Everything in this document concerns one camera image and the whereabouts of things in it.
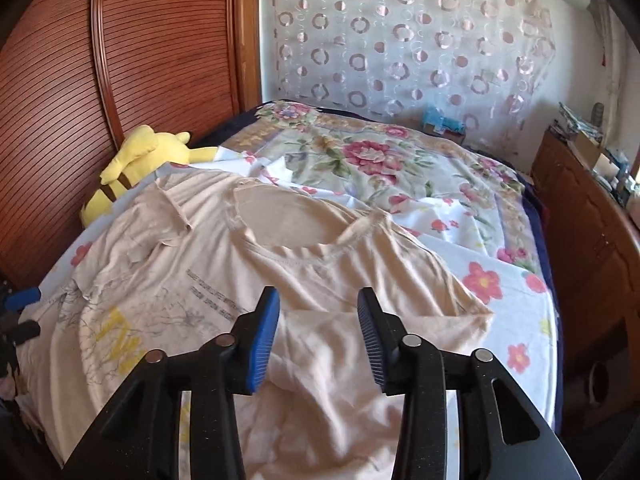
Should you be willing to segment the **yellow Pikachu plush toy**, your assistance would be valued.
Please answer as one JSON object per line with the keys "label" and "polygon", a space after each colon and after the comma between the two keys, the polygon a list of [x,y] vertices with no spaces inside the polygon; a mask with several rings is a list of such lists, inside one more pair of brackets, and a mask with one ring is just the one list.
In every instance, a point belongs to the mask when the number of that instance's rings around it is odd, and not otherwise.
{"label": "yellow Pikachu plush toy", "polygon": [[82,205],[79,214],[82,226],[88,228],[96,219],[109,214],[119,197],[163,164],[189,166],[214,160],[216,148],[189,148],[190,139],[188,132],[155,132],[148,125],[131,130],[100,173],[98,187]]}

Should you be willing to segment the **beige rose-pattern blanket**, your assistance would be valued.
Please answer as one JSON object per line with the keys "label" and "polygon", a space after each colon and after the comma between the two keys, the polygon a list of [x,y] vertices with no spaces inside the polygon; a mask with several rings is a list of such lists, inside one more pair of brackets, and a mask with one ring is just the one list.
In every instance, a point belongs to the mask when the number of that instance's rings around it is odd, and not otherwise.
{"label": "beige rose-pattern blanket", "polygon": [[383,209],[416,235],[541,270],[524,182],[452,141],[291,101],[235,117],[218,136],[229,150],[284,162],[292,183]]}

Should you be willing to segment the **long wooden sideboard cabinet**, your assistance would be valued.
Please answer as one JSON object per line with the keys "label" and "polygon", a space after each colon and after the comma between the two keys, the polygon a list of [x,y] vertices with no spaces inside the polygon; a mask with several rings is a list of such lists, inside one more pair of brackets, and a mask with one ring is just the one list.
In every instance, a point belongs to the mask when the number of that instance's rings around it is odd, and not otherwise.
{"label": "long wooden sideboard cabinet", "polygon": [[639,399],[639,231],[547,131],[532,166],[564,328],[565,365],[588,365],[616,344],[628,349],[620,402]]}

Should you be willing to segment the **blue tissue pack box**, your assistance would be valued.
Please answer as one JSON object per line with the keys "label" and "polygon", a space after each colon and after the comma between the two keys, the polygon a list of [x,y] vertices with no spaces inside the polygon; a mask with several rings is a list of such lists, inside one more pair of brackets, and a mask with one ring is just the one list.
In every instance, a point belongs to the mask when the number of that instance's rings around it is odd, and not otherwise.
{"label": "blue tissue pack box", "polygon": [[437,133],[450,131],[457,134],[465,135],[465,125],[460,120],[450,118],[442,114],[442,112],[434,105],[427,105],[421,119],[423,129],[431,127]]}

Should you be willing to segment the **wooden slatted wardrobe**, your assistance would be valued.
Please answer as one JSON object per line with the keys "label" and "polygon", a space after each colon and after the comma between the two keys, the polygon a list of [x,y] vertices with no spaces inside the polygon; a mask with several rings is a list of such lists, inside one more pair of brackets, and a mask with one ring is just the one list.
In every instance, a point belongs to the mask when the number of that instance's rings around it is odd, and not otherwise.
{"label": "wooden slatted wardrobe", "polygon": [[262,102],[258,0],[1,0],[1,276],[40,283],[126,132]]}

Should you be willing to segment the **cardboard box on sideboard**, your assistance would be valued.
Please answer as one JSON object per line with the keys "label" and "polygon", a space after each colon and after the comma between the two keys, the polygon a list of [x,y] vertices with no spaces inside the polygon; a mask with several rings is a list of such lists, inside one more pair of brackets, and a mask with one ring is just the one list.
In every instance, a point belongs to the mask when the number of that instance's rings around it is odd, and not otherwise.
{"label": "cardboard box on sideboard", "polygon": [[578,132],[573,139],[568,142],[568,146],[580,161],[582,166],[588,170],[596,168],[602,155],[602,148],[583,132]]}

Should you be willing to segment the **stack of papers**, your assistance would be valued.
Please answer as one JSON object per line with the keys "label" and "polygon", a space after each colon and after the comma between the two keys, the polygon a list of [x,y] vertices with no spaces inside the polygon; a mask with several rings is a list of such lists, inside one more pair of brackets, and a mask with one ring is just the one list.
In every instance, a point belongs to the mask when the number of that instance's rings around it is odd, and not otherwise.
{"label": "stack of papers", "polygon": [[585,136],[588,136],[588,138],[595,140],[597,143],[602,141],[602,132],[597,126],[583,120],[574,112],[574,110],[571,110],[562,102],[559,102],[559,111],[562,117],[566,120],[567,127],[570,128],[570,131],[576,133],[581,132]]}

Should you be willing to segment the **sheer circle-pattern curtain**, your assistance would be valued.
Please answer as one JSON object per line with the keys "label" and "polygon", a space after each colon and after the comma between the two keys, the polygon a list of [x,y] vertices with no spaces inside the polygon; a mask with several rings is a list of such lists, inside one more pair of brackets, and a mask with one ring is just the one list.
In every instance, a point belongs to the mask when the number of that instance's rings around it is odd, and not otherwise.
{"label": "sheer circle-pattern curtain", "polygon": [[523,121],[555,56],[542,0],[262,0],[272,96],[485,134]]}

